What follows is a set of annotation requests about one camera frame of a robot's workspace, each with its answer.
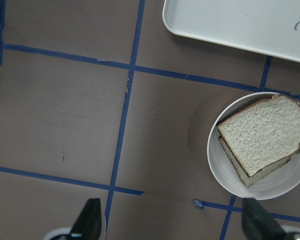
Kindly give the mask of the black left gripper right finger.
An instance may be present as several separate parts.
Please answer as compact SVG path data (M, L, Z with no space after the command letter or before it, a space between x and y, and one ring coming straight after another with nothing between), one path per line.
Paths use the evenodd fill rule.
M283 240L286 232L254 198L242 200L241 229L247 240Z

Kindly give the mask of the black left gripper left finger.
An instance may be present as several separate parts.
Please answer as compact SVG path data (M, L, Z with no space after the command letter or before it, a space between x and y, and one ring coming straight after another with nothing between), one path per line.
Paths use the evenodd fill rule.
M70 230L71 240L98 240L102 230L101 201L90 198Z

